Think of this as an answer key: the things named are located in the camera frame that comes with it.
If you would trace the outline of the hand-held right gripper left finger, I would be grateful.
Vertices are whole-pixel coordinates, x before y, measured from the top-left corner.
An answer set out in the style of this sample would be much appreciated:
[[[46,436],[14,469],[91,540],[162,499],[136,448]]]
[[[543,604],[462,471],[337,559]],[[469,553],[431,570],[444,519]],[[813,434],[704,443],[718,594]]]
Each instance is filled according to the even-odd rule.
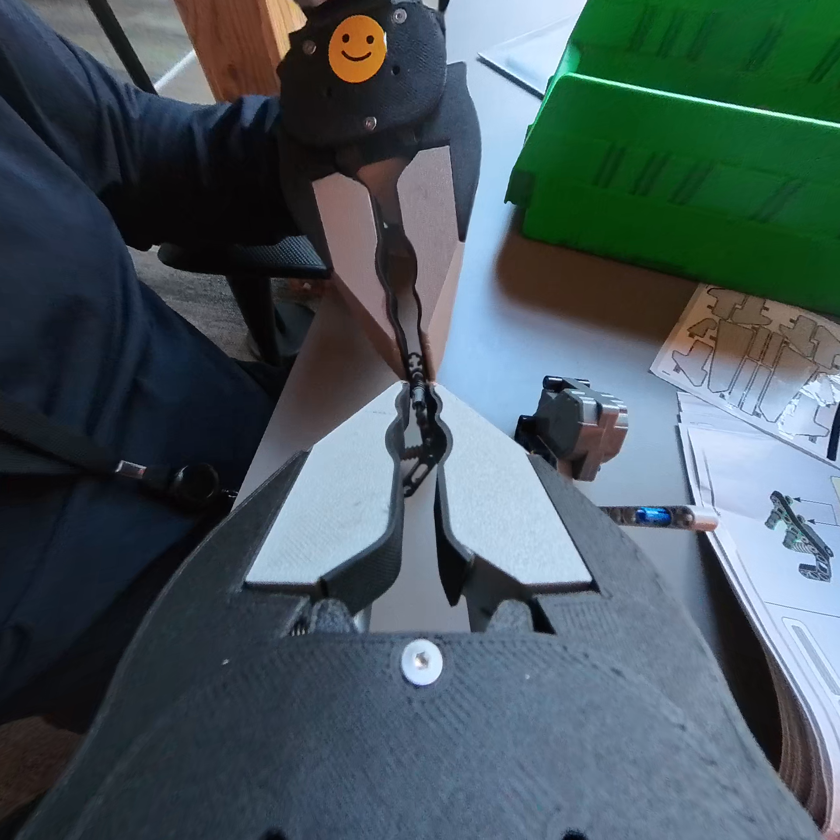
[[[404,432],[398,382],[311,446],[245,584],[337,600],[352,615],[387,592],[402,564]]]

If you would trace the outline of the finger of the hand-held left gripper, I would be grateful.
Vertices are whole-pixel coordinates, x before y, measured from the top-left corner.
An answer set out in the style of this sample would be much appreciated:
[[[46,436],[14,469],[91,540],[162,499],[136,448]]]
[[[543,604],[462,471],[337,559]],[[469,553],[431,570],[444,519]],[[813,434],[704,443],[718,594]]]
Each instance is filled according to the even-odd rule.
[[[459,239],[449,148],[393,160],[394,212],[402,234],[392,260],[392,288],[408,352],[423,354],[435,382],[445,357],[465,245]]]
[[[360,182],[333,173],[312,184],[332,262],[334,284],[376,352],[401,380],[403,357],[377,273],[379,227],[371,195]]]

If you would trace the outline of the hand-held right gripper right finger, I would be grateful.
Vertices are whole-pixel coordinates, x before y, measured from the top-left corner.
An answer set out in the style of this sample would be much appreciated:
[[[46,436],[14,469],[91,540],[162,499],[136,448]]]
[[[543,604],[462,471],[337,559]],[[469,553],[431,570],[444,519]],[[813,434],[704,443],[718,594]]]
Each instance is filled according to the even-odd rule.
[[[590,591],[592,574],[527,451],[443,386],[432,394],[446,438],[434,525],[449,604]]]

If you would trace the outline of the black lego frame piece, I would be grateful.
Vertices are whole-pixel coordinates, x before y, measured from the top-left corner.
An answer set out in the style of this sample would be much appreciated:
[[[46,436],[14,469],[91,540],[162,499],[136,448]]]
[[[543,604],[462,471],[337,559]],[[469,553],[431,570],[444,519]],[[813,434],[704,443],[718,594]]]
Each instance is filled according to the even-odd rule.
[[[403,449],[402,464],[407,472],[402,478],[403,497],[416,493],[425,479],[446,456],[449,443],[440,420],[443,404],[426,378],[423,357],[411,352],[407,356],[409,402],[413,411],[420,443]]]

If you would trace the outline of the person's left forearm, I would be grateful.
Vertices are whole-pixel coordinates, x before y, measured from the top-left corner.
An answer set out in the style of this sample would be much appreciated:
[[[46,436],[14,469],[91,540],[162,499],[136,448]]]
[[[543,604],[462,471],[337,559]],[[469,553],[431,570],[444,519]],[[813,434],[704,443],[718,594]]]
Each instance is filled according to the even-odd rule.
[[[279,126],[278,98],[198,106],[123,87],[79,129],[85,180],[133,248],[273,245],[298,232]]]

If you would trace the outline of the grey lego motor block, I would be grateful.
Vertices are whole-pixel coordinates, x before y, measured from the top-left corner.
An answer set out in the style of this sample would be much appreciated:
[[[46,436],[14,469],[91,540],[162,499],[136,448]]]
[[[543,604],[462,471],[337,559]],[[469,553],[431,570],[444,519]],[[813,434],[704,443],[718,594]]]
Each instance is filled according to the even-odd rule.
[[[587,380],[547,375],[537,409],[519,417],[513,437],[561,474],[593,482],[621,451],[628,426],[627,406],[614,395]]]

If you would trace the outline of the white lego beam blue pin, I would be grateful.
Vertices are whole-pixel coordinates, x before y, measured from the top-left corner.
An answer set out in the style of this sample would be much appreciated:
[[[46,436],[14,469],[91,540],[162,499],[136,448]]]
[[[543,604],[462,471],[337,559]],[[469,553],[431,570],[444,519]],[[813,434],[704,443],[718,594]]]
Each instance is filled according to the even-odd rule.
[[[719,524],[714,510],[695,506],[603,506],[615,524],[627,528],[713,532]]]

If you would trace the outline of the lego instruction booklet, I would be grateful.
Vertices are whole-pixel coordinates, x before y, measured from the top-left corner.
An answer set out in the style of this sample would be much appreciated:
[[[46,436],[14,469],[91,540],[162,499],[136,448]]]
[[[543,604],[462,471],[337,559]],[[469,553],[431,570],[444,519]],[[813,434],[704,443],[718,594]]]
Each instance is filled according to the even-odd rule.
[[[839,834],[838,469],[678,393],[692,497],[768,660],[780,776],[825,838]]]

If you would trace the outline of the lego sticker sheet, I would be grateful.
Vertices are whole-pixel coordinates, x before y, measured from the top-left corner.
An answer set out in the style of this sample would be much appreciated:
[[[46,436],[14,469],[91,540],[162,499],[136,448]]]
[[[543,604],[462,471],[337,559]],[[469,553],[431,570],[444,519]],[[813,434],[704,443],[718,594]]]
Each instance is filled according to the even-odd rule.
[[[827,464],[839,455],[839,325],[699,284],[650,371]]]

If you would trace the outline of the black office chair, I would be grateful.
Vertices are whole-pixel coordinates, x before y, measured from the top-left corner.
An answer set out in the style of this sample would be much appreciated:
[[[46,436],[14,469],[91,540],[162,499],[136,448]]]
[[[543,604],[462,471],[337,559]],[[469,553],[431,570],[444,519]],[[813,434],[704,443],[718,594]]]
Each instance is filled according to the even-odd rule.
[[[225,278],[259,358],[277,369],[291,366],[313,321],[307,302],[329,276],[308,238],[262,246],[164,244],[157,255],[172,269]]]

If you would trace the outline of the wooden table leg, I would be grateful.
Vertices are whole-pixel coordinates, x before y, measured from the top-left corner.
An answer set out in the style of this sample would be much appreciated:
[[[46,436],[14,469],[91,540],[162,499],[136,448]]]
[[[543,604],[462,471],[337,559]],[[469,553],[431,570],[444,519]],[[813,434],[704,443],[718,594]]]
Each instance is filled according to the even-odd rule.
[[[217,101],[277,96],[277,68],[306,23],[294,1],[175,1]]]

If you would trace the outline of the white paper sheet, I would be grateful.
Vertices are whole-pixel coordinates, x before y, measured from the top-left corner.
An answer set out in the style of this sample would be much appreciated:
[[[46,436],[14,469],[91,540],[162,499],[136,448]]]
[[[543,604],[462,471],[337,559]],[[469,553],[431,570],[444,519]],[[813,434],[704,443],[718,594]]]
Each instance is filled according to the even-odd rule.
[[[478,60],[517,87],[542,99],[560,67],[577,17],[566,16],[479,52]]]

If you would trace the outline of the black metal bar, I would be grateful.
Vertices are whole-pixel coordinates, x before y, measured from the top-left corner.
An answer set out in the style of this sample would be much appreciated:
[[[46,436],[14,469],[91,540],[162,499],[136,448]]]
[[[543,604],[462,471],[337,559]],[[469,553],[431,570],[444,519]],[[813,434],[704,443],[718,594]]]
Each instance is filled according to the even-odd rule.
[[[157,90],[108,1],[86,1],[133,84],[152,95]]]

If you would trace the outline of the green storage bin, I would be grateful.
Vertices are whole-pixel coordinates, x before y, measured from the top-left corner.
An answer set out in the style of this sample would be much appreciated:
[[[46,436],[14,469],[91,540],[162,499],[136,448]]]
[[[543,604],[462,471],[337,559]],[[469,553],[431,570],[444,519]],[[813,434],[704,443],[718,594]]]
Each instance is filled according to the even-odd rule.
[[[585,76],[838,122],[838,1],[591,1],[568,50]]]
[[[838,315],[838,121],[551,79],[506,201],[526,238]]]

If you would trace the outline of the person's dark blue clothing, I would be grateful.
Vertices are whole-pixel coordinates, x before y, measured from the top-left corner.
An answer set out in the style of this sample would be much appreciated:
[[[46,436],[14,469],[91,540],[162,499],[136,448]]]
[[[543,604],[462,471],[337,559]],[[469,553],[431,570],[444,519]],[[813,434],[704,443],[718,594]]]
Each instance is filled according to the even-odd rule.
[[[142,282],[87,184],[79,129],[121,88],[139,90],[26,3],[1,3],[2,395],[123,459],[209,464],[237,490],[277,399]],[[225,513],[116,480],[2,477],[1,514],[2,724],[84,730],[158,592]]]

